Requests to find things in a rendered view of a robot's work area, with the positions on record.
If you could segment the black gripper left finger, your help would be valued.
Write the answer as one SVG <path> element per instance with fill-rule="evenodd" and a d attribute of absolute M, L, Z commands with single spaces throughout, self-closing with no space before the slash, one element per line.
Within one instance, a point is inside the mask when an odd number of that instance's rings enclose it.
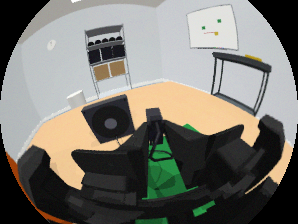
<path fill-rule="evenodd" d="M 71 156 L 84 173 L 128 176 L 141 198 L 148 197 L 149 133 L 146 121 L 114 151 L 78 148 L 72 151 Z"/>

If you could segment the dark grey box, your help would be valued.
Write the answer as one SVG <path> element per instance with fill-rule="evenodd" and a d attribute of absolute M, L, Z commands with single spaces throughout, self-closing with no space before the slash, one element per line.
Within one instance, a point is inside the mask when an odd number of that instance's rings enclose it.
<path fill-rule="evenodd" d="M 129 111 L 129 100 L 126 95 L 114 96 L 110 99 L 85 105 L 81 112 L 89 125 L 90 131 L 97 137 L 100 144 L 134 133 L 132 116 L 130 116 Z"/>

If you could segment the green circuit board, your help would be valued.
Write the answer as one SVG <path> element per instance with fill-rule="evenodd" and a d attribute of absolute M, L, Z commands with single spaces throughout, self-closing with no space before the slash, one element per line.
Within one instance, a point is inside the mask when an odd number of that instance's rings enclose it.
<path fill-rule="evenodd" d="M 168 141 L 165 140 L 165 136 L 162 137 L 162 144 L 157 144 L 156 151 L 170 152 Z M 172 157 L 168 153 L 154 151 L 154 159 L 164 159 L 164 157 Z M 172 153 L 172 152 L 170 152 Z M 172 153 L 173 155 L 173 153 Z M 142 200 L 148 200 L 148 198 L 160 198 L 169 197 L 172 194 L 180 194 L 182 192 L 188 192 L 190 189 L 186 189 L 184 181 L 181 179 L 181 173 L 178 171 L 176 160 L 165 160 L 154 163 L 153 160 L 149 160 L 148 163 L 148 197 L 142 198 Z M 209 206 L 216 205 L 216 202 L 210 201 L 208 204 L 202 205 L 201 208 L 193 209 L 194 214 L 206 213 Z M 194 216 L 194 217 L 196 217 Z M 149 220 L 136 220 L 136 224 L 168 224 L 168 218 L 149 218 Z"/>

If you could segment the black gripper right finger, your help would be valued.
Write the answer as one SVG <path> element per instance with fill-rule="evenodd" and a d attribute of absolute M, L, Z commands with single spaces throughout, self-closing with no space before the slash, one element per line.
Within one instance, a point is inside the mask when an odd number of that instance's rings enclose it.
<path fill-rule="evenodd" d="M 165 121 L 165 140 L 168 141 L 170 152 L 176 160 L 181 179 L 186 189 L 197 185 L 198 177 L 204 173 L 212 160 L 213 153 L 223 145 L 242 136 L 245 125 L 237 124 L 233 128 L 225 129 L 213 135 L 202 135 L 200 132 L 182 127 L 180 124 Z"/>

